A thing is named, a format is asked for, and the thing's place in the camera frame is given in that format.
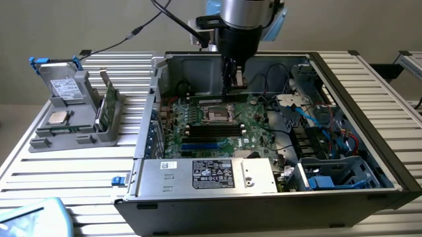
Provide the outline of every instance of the green circuit board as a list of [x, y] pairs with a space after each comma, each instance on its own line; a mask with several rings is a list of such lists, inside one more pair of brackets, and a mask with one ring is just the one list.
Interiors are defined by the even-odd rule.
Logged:
[[[178, 100], [173, 104], [173, 113], [169, 118], [172, 121], [178, 120], [178, 124], [166, 126], [166, 154], [165, 158], [184, 158], [182, 155], [182, 139], [189, 136], [185, 134], [186, 125], [224, 125], [224, 124], [244, 124], [246, 133], [241, 137], [218, 137], [218, 149], [216, 150], [190, 150], [192, 156], [186, 158], [216, 158], [216, 157], [236, 157], [236, 151], [252, 151], [258, 152], [262, 158], [270, 160], [278, 158], [277, 151], [272, 151], [261, 143], [261, 137], [268, 143], [272, 134], [260, 127], [258, 122], [254, 119], [254, 115], [264, 116], [264, 107], [260, 105], [252, 105], [250, 101], [256, 98], [250, 97], [245, 103], [228, 103], [218, 105], [198, 106], [188, 104], [184, 100]], [[208, 111], [228, 110], [232, 118], [228, 121], [213, 121], [210, 122], [206, 118]]]

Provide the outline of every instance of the white label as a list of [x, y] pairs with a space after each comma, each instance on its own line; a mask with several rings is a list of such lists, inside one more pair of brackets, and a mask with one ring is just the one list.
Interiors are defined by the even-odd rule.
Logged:
[[162, 162], [161, 169], [177, 169], [178, 168], [178, 162], [177, 161], [172, 161], [172, 162]]
[[51, 80], [51, 82], [63, 100], [78, 100], [83, 98], [74, 79]]

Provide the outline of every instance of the sticker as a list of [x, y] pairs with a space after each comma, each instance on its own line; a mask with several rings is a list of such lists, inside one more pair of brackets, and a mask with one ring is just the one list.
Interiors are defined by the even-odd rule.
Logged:
[[234, 188], [232, 160], [194, 160], [193, 187], [194, 189]]
[[83, 98], [74, 79], [51, 80], [51, 82], [63, 100], [78, 100]]
[[162, 162], [161, 169], [177, 169], [178, 168], [178, 162], [177, 161], [172, 161], [172, 162]]

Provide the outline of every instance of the white slatted table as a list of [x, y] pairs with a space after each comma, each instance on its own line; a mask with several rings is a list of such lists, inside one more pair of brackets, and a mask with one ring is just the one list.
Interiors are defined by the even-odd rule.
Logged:
[[[359, 102], [392, 149], [422, 184], [422, 130], [419, 123], [381, 86], [360, 58], [348, 52], [322, 52], [325, 61]], [[117, 147], [50, 153], [29, 152], [29, 141], [47, 104], [0, 168], [0, 213], [47, 197], [61, 197], [74, 219], [77, 236], [136, 237], [134, 232], [111, 204], [111, 179], [133, 168], [133, 156], [145, 96], [152, 79], [153, 53], [101, 53], [85, 68], [91, 82], [105, 93], [99, 68], [109, 67], [113, 83], [126, 94], [123, 120]], [[324, 229], [245, 233], [242, 236], [290, 237], [417, 237], [422, 236], [422, 198], [400, 210], [385, 210], [351, 229]]]

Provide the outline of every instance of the motherboard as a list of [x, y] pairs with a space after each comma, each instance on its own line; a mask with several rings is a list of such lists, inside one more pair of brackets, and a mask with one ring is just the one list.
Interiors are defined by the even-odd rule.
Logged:
[[162, 107], [165, 158], [269, 158], [277, 162], [273, 134], [260, 98], [244, 102], [177, 99]]

